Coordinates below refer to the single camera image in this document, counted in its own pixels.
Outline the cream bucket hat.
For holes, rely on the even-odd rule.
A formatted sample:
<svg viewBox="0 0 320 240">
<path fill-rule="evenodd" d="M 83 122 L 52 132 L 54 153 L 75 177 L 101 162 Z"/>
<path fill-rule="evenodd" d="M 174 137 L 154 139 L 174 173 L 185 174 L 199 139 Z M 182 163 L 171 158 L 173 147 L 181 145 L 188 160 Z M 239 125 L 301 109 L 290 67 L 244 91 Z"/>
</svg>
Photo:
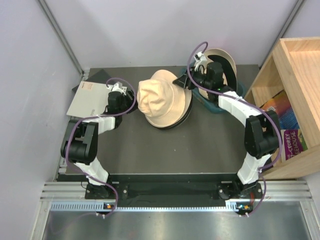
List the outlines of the cream bucket hat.
<svg viewBox="0 0 320 240">
<path fill-rule="evenodd" d="M 182 116 L 175 122 L 170 125 L 165 125 L 163 127 L 158 127 L 161 130 L 169 130 L 180 126 L 190 115 L 192 105 L 193 105 L 193 94 L 191 90 L 184 90 L 185 93 L 185 107 L 182 113 Z"/>
</svg>

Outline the beige black reversible hat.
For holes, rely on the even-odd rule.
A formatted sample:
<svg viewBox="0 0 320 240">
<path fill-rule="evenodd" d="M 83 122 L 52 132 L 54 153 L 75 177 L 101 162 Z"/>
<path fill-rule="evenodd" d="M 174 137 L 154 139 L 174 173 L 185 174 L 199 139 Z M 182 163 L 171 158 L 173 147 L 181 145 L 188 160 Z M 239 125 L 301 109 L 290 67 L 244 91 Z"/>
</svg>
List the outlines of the beige black reversible hat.
<svg viewBox="0 0 320 240">
<path fill-rule="evenodd" d="M 138 109 L 156 128 L 171 125 L 183 115 L 185 89 L 173 84 L 176 79 L 172 72 L 160 69 L 138 83 Z"/>
</svg>

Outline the black bucket hat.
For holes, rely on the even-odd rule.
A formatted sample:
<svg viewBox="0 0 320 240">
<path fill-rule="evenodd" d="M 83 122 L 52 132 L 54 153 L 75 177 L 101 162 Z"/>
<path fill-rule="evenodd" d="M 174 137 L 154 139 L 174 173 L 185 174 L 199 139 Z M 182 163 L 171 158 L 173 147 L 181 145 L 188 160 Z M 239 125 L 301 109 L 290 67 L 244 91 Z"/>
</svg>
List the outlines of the black bucket hat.
<svg viewBox="0 0 320 240">
<path fill-rule="evenodd" d="M 181 119 L 179 119 L 176 123 L 174 123 L 172 125 L 169 125 L 169 126 L 166 126 L 166 127 L 157 127 L 157 129 L 159 129 L 159 130 L 170 130 L 170 129 L 173 129 L 173 128 L 176 128 L 176 127 L 182 125 L 188 119 L 188 117 L 189 117 L 189 115 L 191 113 L 192 107 L 193 107 L 193 100 L 191 99 L 189 107 L 187 108 L 186 112 L 184 113 L 184 115 L 182 116 Z"/>
</svg>

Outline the tan black hat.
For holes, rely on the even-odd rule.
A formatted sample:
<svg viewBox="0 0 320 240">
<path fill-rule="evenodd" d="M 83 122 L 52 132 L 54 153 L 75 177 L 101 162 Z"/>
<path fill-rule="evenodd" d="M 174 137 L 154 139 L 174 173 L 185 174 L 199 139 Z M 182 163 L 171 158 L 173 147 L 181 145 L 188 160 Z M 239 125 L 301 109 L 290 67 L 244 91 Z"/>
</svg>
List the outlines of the tan black hat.
<svg viewBox="0 0 320 240">
<path fill-rule="evenodd" d="M 206 74 L 207 65 L 211 62 L 219 62 L 223 69 L 223 84 L 228 85 L 233 91 L 237 91 L 237 67 L 231 55 L 223 49 L 211 48 L 204 52 L 206 62 L 198 67 L 202 74 Z"/>
</svg>

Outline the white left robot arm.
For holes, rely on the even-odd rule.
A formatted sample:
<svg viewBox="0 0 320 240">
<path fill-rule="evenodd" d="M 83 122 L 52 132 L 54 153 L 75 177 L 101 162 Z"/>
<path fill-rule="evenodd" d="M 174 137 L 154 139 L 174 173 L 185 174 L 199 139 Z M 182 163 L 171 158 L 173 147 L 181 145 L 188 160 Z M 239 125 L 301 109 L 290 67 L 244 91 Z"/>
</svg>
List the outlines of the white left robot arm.
<svg viewBox="0 0 320 240">
<path fill-rule="evenodd" d="M 60 148 L 60 154 L 75 164 L 96 186 L 96 192 L 102 198 L 109 198 L 114 191 L 108 183 L 109 173 L 98 160 L 98 138 L 100 134 L 117 129 L 122 123 L 122 115 L 138 108 L 135 93 L 112 91 L 108 94 L 107 105 L 102 115 L 71 119 L 68 122 Z"/>
</svg>

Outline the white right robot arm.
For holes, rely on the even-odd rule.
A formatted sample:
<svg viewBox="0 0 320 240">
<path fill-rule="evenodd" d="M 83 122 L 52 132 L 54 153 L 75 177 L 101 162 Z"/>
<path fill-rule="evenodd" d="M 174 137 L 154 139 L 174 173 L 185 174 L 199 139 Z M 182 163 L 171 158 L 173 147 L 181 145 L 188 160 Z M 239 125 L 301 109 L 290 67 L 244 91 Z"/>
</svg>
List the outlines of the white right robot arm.
<svg viewBox="0 0 320 240">
<path fill-rule="evenodd" d="M 242 167 L 237 172 L 233 192 L 245 198 L 252 191 L 251 184 L 259 179 L 259 174 L 267 160 L 282 144 L 278 115 L 275 111 L 264 111 L 248 103 L 234 89 L 224 83 L 224 68 L 218 61 L 207 66 L 198 64 L 188 68 L 173 81 L 186 90 L 204 90 L 208 100 L 231 114 L 244 126 L 244 147 L 246 155 Z"/>
</svg>

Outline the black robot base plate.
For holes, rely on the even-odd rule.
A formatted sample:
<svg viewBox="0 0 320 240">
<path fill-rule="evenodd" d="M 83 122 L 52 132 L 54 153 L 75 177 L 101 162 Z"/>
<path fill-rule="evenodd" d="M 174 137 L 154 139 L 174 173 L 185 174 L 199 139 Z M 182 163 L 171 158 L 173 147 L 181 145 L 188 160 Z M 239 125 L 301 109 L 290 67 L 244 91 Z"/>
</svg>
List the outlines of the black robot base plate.
<svg viewBox="0 0 320 240">
<path fill-rule="evenodd" d="M 226 200 L 251 204 L 262 197 L 258 182 L 242 185 L 234 173 L 112 174 L 108 186 L 86 187 L 87 200 L 113 200 L 119 207 L 222 207 Z"/>
</svg>

